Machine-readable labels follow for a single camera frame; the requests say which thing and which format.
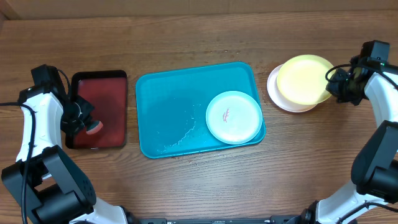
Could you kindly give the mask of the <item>light blue plastic plate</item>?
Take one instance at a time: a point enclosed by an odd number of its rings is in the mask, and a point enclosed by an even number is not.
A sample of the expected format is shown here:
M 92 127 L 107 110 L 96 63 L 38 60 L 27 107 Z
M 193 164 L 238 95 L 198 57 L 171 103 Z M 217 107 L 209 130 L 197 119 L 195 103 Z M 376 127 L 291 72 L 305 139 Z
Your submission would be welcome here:
M 244 144 L 260 132 L 263 116 L 253 97 L 241 91 L 226 91 L 210 101 L 205 120 L 217 140 L 226 144 Z

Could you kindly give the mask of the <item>white plastic plate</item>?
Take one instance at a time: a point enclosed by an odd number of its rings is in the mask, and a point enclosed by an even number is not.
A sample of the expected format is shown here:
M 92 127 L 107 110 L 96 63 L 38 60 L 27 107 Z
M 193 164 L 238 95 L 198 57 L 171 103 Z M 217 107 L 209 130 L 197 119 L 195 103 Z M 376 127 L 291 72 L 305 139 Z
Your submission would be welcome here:
M 279 108 L 293 113 L 303 113 L 316 107 L 316 105 L 300 105 L 298 103 L 294 103 L 282 95 L 277 87 L 277 76 L 281 67 L 282 64 L 273 69 L 267 79 L 267 92 L 271 100 Z

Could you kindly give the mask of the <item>red and green sponge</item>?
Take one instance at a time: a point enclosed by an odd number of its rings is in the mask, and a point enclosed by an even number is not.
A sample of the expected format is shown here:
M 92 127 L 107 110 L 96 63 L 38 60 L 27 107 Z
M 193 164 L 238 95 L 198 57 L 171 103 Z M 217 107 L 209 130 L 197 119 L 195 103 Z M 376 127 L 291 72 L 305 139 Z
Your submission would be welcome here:
M 103 127 L 101 121 L 92 121 L 90 124 L 86 126 L 87 135 L 93 135 L 98 133 Z

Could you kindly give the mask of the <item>yellow-green plastic plate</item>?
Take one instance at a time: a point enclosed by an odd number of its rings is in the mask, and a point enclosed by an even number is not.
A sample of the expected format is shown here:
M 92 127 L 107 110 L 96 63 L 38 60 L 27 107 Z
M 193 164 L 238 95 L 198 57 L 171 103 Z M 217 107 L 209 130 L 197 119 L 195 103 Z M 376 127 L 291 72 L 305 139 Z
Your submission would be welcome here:
M 299 55 L 286 61 L 277 75 L 277 87 L 289 101 L 300 105 L 316 105 L 331 96 L 326 90 L 326 72 L 333 65 L 317 55 Z

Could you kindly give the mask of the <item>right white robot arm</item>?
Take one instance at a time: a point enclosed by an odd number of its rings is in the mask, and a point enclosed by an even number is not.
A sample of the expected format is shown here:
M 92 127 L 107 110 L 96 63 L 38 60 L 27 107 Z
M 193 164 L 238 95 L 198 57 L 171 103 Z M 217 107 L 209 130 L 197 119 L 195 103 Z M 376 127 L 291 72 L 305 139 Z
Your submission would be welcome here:
M 365 42 L 348 64 L 326 72 L 326 90 L 339 103 L 370 101 L 377 129 L 355 157 L 351 180 L 289 223 L 356 223 L 375 207 L 397 212 L 397 67 L 388 62 L 389 50 L 387 42 Z

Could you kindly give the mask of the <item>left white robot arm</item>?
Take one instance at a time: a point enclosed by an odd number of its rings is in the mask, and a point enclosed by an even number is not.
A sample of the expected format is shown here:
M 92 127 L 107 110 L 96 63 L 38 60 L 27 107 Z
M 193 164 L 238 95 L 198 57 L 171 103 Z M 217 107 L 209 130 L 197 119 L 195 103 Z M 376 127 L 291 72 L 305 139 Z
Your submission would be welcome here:
M 1 180 L 21 208 L 23 223 L 135 223 L 122 206 L 96 196 L 85 173 L 62 149 L 61 134 L 97 133 L 94 106 L 72 94 L 65 73 L 43 64 L 31 71 L 34 86 L 14 102 L 24 114 L 21 149 Z

